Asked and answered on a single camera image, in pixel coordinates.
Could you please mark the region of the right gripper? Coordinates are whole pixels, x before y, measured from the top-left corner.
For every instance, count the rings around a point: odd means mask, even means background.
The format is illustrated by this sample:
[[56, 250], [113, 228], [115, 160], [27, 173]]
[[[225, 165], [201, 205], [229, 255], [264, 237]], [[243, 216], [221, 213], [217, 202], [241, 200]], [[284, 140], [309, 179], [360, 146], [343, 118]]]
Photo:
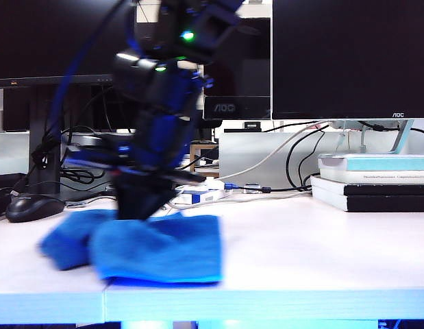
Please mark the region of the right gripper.
[[[70, 145], [66, 163], [109, 171], [119, 219], [147, 219], [177, 195], [175, 183], [205, 181], [201, 175], [178, 168], [198, 118], [198, 110], [141, 114], [134, 135], [100, 134], [95, 147]], [[147, 187], [145, 206], [141, 183]]]

